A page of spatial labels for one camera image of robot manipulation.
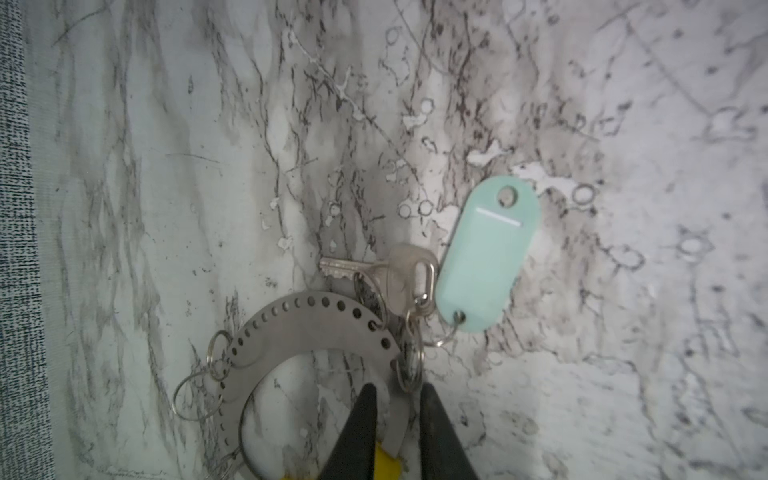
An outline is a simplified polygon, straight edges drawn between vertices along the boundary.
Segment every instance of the key tag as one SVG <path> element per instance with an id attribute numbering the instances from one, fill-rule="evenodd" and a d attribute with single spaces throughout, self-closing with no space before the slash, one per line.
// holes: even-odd
<path id="1" fill-rule="evenodd" d="M 515 177 L 491 177 L 469 194 L 435 288 L 447 323 L 476 333 L 501 319 L 540 214 L 533 188 Z"/>

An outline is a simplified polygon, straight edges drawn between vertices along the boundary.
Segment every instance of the marble tabletop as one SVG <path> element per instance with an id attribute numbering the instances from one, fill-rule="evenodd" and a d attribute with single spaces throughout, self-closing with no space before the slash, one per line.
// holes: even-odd
<path id="1" fill-rule="evenodd" d="M 765 478 L 768 2 L 25 8 L 59 478 L 203 478 L 210 336 L 321 255 L 442 257 L 497 174 L 542 209 L 511 308 L 426 360 L 480 478 Z M 281 365 L 248 457 L 317 475 L 371 377 Z"/>

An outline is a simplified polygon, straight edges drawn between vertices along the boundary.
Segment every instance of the bunch of keys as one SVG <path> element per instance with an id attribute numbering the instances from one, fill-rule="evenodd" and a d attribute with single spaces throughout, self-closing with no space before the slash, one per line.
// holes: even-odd
<path id="1" fill-rule="evenodd" d="M 403 318 L 398 326 L 402 328 L 395 329 L 402 330 L 399 338 L 405 357 L 397 374 L 401 388 L 414 392 L 422 381 L 424 347 L 444 345 L 459 329 L 481 332 L 502 318 L 538 225 L 539 210 L 529 184 L 515 177 L 492 177 L 467 199 L 441 269 L 432 252 L 405 244 L 395 246 L 383 262 L 323 257 L 319 268 L 327 276 L 352 280 L 363 304 L 363 286 L 369 286 L 376 299 L 371 310 L 382 320 L 377 328 L 389 327 L 390 314 Z M 419 288 L 420 265 L 426 273 L 423 288 Z M 435 312 L 449 332 L 425 341 L 419 318 Z M 410 356 L 415 360 L 412 369 Z"/>

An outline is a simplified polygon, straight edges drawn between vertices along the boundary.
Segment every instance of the yellow object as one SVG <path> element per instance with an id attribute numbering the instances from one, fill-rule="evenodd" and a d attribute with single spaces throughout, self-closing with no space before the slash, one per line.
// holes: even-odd
<path id="1" fill-rule="evenodd" d="M 390 457 L 382 450 L 382 446 L 376 444 L 376 457 L 373 466 L 373 480 L 397 480 L 400 478 L 402 465 L 397 458 Z"/>

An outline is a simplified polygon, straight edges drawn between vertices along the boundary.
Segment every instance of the key tag hole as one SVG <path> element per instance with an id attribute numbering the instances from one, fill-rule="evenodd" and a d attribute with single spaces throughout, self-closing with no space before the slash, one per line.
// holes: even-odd
<path id="1" fill-rule="evenodd" d="M 518 191 L 512 187 L 503 187 L 496 196 L 498 204 L 504 208 L 510 208 L 518 201 Z"/>

